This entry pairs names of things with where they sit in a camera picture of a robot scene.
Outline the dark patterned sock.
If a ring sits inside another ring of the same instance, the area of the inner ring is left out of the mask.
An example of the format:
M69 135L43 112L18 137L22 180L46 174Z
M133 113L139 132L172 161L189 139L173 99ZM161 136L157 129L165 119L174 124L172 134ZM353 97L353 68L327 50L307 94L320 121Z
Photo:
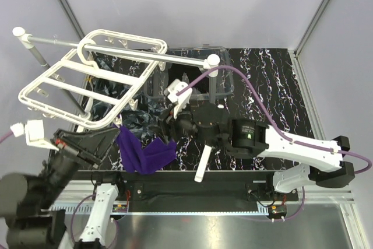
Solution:
M146 63L135 62L123 58L113 57L98 52L92 53L97 65L107 71L117 72L134 77L140 77L147 67ZM130 89L129 85L112 82L106 79L91 78L90 86L94 92L108 97L120 99ZM130 105L126 105L121 111L122 125L127 127L145 146L152 141L156 135L152 126L157 125L159 115L169 107L169 102L155 101L145 95L140 89L133 97L138 101L136 110L132 110Z

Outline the purple fleece sock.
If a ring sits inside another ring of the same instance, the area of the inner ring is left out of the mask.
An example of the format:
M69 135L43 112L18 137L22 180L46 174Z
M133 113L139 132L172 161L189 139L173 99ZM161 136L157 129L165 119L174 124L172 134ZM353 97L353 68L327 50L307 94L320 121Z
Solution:
M160 138L142 148L141 141L126 127L120 127L116 138L122 165L129 173L153 174L176 159L177 143L165 144Z

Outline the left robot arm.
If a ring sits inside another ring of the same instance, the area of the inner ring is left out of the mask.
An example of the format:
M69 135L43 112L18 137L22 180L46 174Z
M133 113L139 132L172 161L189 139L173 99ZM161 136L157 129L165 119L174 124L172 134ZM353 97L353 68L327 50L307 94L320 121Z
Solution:
M94 205L77 241L66 231L65 210L50 207L79 169L101 164L118 134L116 127L81 133L58 129L38 176L10 173L1 178L1 217L8 226L9 248L107 248L112 207L126 192L120 172L97 179Z

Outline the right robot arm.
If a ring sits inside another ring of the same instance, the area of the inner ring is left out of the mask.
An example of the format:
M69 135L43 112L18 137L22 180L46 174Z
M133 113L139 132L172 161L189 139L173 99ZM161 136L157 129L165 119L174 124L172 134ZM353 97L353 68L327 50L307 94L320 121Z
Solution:
M349 151L349 140L344 137L320 141L287 135L265 122L232 118L226 108L212 103L184 109L172 106L159 116L157 124L158 135L166 142L188 136L204 144L194 178L198 183L214 148L225 149L239 159L261 156L297 162L297 166L267 178L265 195L274 201L299 187L343 188L355 178L353 164L343 160L344 152Z

